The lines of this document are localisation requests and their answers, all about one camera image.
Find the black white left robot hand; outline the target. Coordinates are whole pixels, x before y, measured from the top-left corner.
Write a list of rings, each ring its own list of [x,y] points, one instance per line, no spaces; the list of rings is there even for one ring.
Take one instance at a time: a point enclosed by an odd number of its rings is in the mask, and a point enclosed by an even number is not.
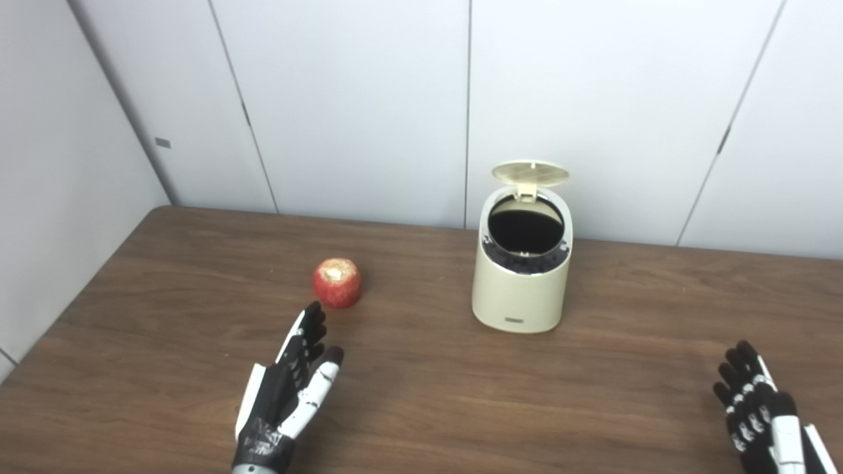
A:
[[[339,375],[344,352],[326,348],[319,301],[303,309],[272,364],[254,364],[235,423],[232,473],[285,473],[296,441]]]

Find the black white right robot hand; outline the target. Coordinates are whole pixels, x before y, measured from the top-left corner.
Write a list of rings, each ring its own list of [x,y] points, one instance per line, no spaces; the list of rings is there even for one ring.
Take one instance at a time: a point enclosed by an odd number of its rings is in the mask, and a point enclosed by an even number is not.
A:
[[[795,398],[779,389],[764,358],[746,340],[726,351],[713,393],[746,473],[837,473],[818,429]]]

